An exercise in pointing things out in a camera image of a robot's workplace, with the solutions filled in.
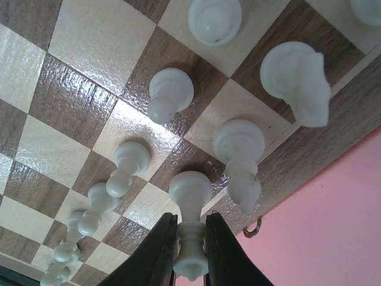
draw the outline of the chess piece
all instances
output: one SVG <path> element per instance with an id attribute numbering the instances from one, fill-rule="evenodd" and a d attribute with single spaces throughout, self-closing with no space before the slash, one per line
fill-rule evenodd
<path id="1" fill-rule="evenodd" d="M 80 256 L 80 250 L 77 248 L 74 252 L 72 252 L 69 260 L 65 262 L 55 261 L 51 266 L 49 266 L 48 270 L 46 270 L 45 275 L 42 277 L 40 281 L 41 286 L 59 286 L 65 282 L 67 282 L 68 277 L 70 276 L 70 271 L 68 269 L 68 265 L 77 261 Z"/>
<path id="2" fill-rule="evenodd" d="M 190 32 L 207 46 L 221 46 L 231 41 L 241 21 L 238 0 L 193 0 L 188 11 Z"/>
<path id="3" fill-rule="evenodd" d="M 146 172 L 150 161 L 149 151 L 142 144 L 133 141 L 122 143 L 114 153 L 118 169 L 107 180 L 107 193 L 115 198 L 124 196 L 132 183 L 132 176 Z"/>
<path id="4" fill-rule="evenodd" d="M 261 194 L 257 160 L 264 149 L 265 139 L 261 129 L 247 120 L 228 121 L 214 136 L 214 153 L 226 164 L 229 177 L 227 192 L 243 213 L 254 211 L 253 205 Z"/>
<path id="5" fill-rule="evenodd" d="M 148 116 L 157 124 L 170 123 L 176 112 L 191 104 L 193 95 L 192 80 L 185 72 L 172 67 L 161 70 L 149 83 Z"/>
<path id="6" fill-rule="evenodd" d="M 305 127 L 328 124 L 331 88 L 324 75 L 324 56 L 302 42 L 281 43 L 264 57 L 263 88 L 291 106 Z"/>
<path id="7" fill-rule="evenodd" d="M 106 183 L 97 183 L 88 193 L 91 208 L 83 213 L 78 222 L 78 231 L 84 236 L 92 235 L 97 229 L 102 214 L 113 210 L 120 203 L 120 198 L 110 196 L 106 191 Z"/>
<path id="8" fill-rule="evenodd" d="M 178 225 L 180 252 L 173 270 L 190 281 L 209 272 L 203 248 L 206 226 L 200 222 L 200 217 L 202 207 L 212 195 L 211 182 L 199 172 L 180 173 L 170 184 L 169 196 L 179 206 L 182 217 L 182 223 Z"/>
<path id="9" fill-rule="evenodd" d="M 77 242 L 83 235 L 78 231 L 78 222 L 81 220 L 83 212 L 74 212 L 67 219 L 67 236 L 54 249 L 54 257 L 58 262 L 66 262 L 73 257 L 74 251 L 78 249 Z"/>
<path id="10" fill-rule="evenodd" d="M 353 14 L 363 23 L 381 27 L 380 0 L 350 0 Z"/>

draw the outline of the pink wall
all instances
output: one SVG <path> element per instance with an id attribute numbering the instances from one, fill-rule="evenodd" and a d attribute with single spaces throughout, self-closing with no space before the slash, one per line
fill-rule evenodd
<path id="1" fill-rule="evenodd" d="M 238 240 L 276 286 L 380 286 L 381 128 Z"/>

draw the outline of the wooden chessboard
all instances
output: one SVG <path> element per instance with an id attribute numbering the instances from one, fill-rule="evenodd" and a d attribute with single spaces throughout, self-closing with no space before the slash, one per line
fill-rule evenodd
<path id="1" fill-rule="evenodd" d="M 192 37 L 191 2 L 0 1 L 2 265 L 42 276 L 66 236 L 66 219 L 89 208 L 89 188 L 110 176 L 113 152 L 126 140 L 149 146 L 151 167 L 79 242 L 82 255 L 67 285 L 96 285 L 163 212 L 179 212 L 168 197 L 177 173 L 205 173 L 214 197 L 202 219 L 218 210 L 237 232 L 381 124 L 381 29 L 359 22 L 347 0 L 242 0 L 240 32 L 218 48 Z M 262 59 L 286 41 L 324 54 L 334 96 L 325 128 L 300 127 L 289 106 L 261 86 Z M 195 97 L 160 126 L 146 115 L 148 84 L 166 67 L 191 77 Z M 266 138 L 263 193 L 251 215 L 227 195 L 211 145 L 232 118 L 252 120 Z"/>

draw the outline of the white pawn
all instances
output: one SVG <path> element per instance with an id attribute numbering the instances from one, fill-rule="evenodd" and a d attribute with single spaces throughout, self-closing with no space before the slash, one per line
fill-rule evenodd
<path id="1" fill-rule="evenodd" d="M 380 0 L 350 0 L 353 14 L 365 24 L 381 27 Z"/>
<path id="2" fill-rule="evenodd" d="M 202 207 L 213 196 L 212 185 L 202 173 L 183 172 L 171 181 L 169 195 L 179 206 L 182 217 L 182 223 L 178 226 L 180 252 L 173 270 L 195 281 L 209 272 L 208 259 L 204 253 L 206 226 L 200 222 L 200 217 Z"/>
<path id="3" fill-rule="evenodd" d="M 102 220 L 102 214 L 113 210 L 120 203 L 120 198 L 110 196 L 106 191 L 106 183 L 97 183 L 88 193 L 91 208 L 83 213 L 78 222 L 78 231 L 84 236 L 92 235 Z"/>
<path id="4" fill-rule="evenodd" d="M 207 46 L 221 46 L 231 41 L 241 21 L 238 0 L 193 0 L 188 11 L 190 32 Z"/>
<path id="5" fill-rule="evenodd" d="M 132 183 L 132 176 L 146 172 L 150 161 L 149 151 L 142 144 L 133 141 L 122 143 L 114 153 L 118 169 L 106 183 L 107 193 L 115 198 L 124 196 Z"/>
<path id="6" fill-rule="evenodd" d="M 78 249 L 77 242 L 83 235 L 78 231 L 78 222 L 83 212 L 74 212 L 67 219 L 67 237 L 54 249 L 54 257 L 58 262 L 66 262 L 73 257 L 73 252 Z"/>
<path id="7" fill-rule="evenodd" d="M 182 70 L 159 71 L 149 83 L 148 116 L 157 124 L 170 123 L 176 112 L 186 109 L 194 96 L 193 83 Z"/>
<path id="8" fill-rule="evenodd" d="M 247 120 L 228 121 L 214 136 L 214 153 L 226 164 L 227 192 L 243 213 L 252 213 L 253 205 L 261 195 L 257 160 L 264 149 L 261 129 Z"/>
<path id="9" fill-rule="evenodd" d="M 67 282 L 70 271 L 67 266 L 74 261 L 79 259 L 81 252 L 79 248 L 77 248 L 71 255 L 70 259 L 66 262 L 58 262 L 55 261 L 51 266 L 49 266 L 48 270 L 46 270 L 45 275 L 42 277 L 40 281 L 41 286 L 59 286 L 65 282 Z"/>

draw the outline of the light square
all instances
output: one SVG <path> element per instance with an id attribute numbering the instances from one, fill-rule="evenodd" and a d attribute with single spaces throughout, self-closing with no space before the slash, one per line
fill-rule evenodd
<path id="1" fill-rule="evenodd" d="M 49 53 L 120 95 L 154 29 L 122 0 L 63 0 Z"/>
<path id="2" fill-rule="evenodd" d="M 100 243 L 87 259 L 86 264 L 110 274 L 129 257 L 128 254 L 121 252 L 114 247 Z"/>
<path id="3" fill-rule="evenodd" d="M 29 111 L 45 51 L 0 24 L 0 98 Z"/>
<path id="4" fill-rule="evenodd" d="M 43 243 L 53 219 L 6 196 L 0 206 L 0 226 Z"/>
<path id="5" fill-rule="evenodd" d="M 230 119 L 247 119 L 254 122 L 264 134 L 266 147 L 291 125 L 230 79 L 189 129 L 185 139 L 215 157 L 213 136 L 218 128 Z"/>
<path id="6" fill-rule="evenodd" d="M 27 116 L 16 160 L 71 188 L 90 149 Z"/>
<path id="7" fill-rule="evenodd" d="M 182 221 L 180 209 L 171 201 L 169 194 L 147 183 L 123 216 L 152 229 L 165 212 L 179 215 L 178 222 Z"/>

